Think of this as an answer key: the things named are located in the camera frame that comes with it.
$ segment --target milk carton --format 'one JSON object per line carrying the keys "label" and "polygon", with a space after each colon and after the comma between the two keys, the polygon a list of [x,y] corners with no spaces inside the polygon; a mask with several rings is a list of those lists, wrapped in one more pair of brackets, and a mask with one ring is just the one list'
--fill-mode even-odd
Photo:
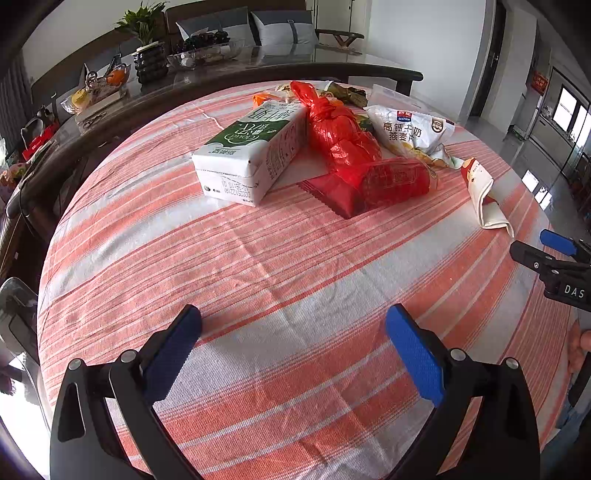
{"label": "milk carton", "polygon": [[205,195],[258,205],[306,143],[306,107],[266,101],[193,153]]}

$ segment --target red and white tablecloth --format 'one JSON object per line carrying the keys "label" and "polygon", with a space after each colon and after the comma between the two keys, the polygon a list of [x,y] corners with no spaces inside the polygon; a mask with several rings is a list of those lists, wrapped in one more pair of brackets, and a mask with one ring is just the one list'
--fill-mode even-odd
{"label": "red and white tablecloth", "polygon": [[[428,196],[343,220],[281,181],[260,207],[203,195],[191,152],[277,82],[223,90],[129,137],[59,223],[43,269],[40,359],[55,402],[69,359],[114,360],[191,303],[203,338],[154,408],[207,479],[382,478],[429,415],[388,340],[401,302],[448,347],[523,366],[543,443],[564,399],[570,308],[509,257],[505,229],[478,226],[459,171]],[[516,239],[541,248],[544,212],[500,157],[463,128]],[[306,169],[300,154],[284,173]],[[122,442],[142,466],[123,421]],[[469,410],[446,461],[462,451]]]}

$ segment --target orange fruit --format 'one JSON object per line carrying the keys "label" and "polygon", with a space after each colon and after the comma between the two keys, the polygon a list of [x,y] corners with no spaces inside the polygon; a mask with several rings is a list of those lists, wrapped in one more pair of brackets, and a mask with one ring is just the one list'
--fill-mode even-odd
{"label": "orange fruit", "polygon": [[123,82],[124,79],[125,79],[125,70],[122,70],[122,69],[113,70],[111,73],[109,73],[109,76],[107,77],[107,83],[109,85],[119,85],[120,83]]}

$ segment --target finger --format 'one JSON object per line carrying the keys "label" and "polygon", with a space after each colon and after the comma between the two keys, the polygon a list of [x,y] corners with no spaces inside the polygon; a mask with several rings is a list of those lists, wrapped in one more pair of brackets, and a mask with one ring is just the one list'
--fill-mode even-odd
{"label": "finger", "polygon": [[583,350],[586,352],[591,352],[591,330],[588,330],[581,335],[580,344]]}
{"label": "finger", "polygon": [[573,326],[569,330],[569,337],[568,337],[568,346],[569,349],[576,349],[580,347],[581,341],[581,327],[579,326],[579,322],[576,321],[573,323]]}
{"label": "finger", "polygon": [[569,370],[571,373],[576,373],[583,367],[585,361],[585,355],[582,350],[579,350],[576,355],[573,356],[572,361],[569,363]]}

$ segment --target white snack bag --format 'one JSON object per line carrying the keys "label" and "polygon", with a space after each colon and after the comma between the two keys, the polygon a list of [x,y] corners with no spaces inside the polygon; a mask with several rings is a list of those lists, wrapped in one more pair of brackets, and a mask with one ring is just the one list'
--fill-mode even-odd
{"label": "white snack bag", "polygon": [[453,122],[382,105],[372,105],[365,110],[378,140],[395,155],[422,160],[436,167],[457,170],[462,166],[462,160],[448,155],[443,146],[455,130]]}
{"label": "white snack bag", "polygon": [[498,202],[488,195],[493,184],[491,174],[473,157],[464,161],[461,168],[478,218],[478,225],[485,229],[507,228],[510,237],[515,238],[513,227],[501,211]]}

